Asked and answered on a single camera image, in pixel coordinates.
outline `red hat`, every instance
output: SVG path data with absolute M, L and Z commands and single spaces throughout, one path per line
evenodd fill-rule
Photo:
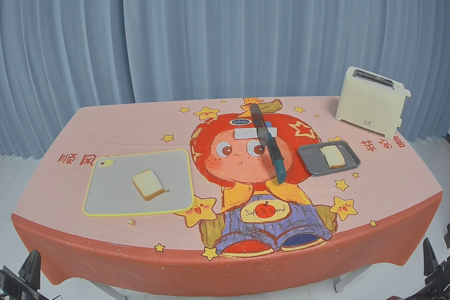
M 230 188 L 234 181 L 220 179 L 206 168 L 206 160 L 211 155 L 211 144 L 214 138 L 227 130 L 235 128 L 251 128 L 253 123 L 248 117 L 238 117 L 238 114 L 223 114 L 216 119 L 207 119 L 199 124 L 191 136 L 191 156 L 195 166 L 207 181 Z M 292 165 L 287 171 L 286 182 L 298 184 L 310 177 L 310 173 L 301 160 L 297 149 L 301 145 L 320 143 L 316 132 L 300 119 L 286 114 L 264 114 L 264 120 L 277 128 L 277 137 L 283 139 L 292 153 Z

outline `white floor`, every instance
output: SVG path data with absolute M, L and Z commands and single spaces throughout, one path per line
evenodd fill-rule
M 450 223 L 450 144 L 444 138 L 431 138 L 413 143 L 414 149 L 430 168 L 444 190 L 444 197 L 426 236 L 431 241 L 438 262 L 450 255 L 443 236 Z M 11 213 L 39 162 L 16 157 L 0 156 L 0 268 L 6 265 L 17 272 L 28 255 L 25 246 L 11 223 Z M 405 266 L 388 263 L 375 264 L 360 278 L 340 293 L 334 292 L 333 280 L 325 280 L 308 286 L 287 289 L 274 293 L 241 296 L 237 300 L 296 299 L 296 300 L 385 300 L 392 295 L 407 297 L 424 286 L 422 244 L 409 258 Z M 171 296 L 117 289 L 128 300 L 175 300 Z M 111 298 L 90 282 L 73 278 L 58 286 L 51 285 L 41 276 L 41 292 L 53 299 L 61 294 L 64 300 L 110 300 Z

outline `gray cutting board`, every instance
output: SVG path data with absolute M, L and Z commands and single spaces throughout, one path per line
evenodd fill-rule
M 101 157 L 95 162 L 83 212 L 88 216 L 138 216 L 188 210 L 194 204 L 188 153 L 177 149 L 147 154 Z M 133 176 L 152 170 L 170 190 L 145 201 Z

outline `cartoon girl face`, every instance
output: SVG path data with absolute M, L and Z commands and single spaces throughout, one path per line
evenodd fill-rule
M 286 170 L 292 165 L 292 154 L 280 137 L 276 138 Z M 234 130 L 218 134 L 206 159 L 206 169 L 219 179 L 239 183 L 260 183 L 275 177 L 267 148 L 262 151 L 257 139 L 235 140 Z

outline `knife handle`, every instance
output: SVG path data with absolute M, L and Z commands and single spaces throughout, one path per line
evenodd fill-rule
M 284 183 L 286 180 L 286 168 L 284 167 L 283 159 L 277 159 L 273 162 L 273 166 L 275 168 L 275 173 L 277 174 L 278 183 Z

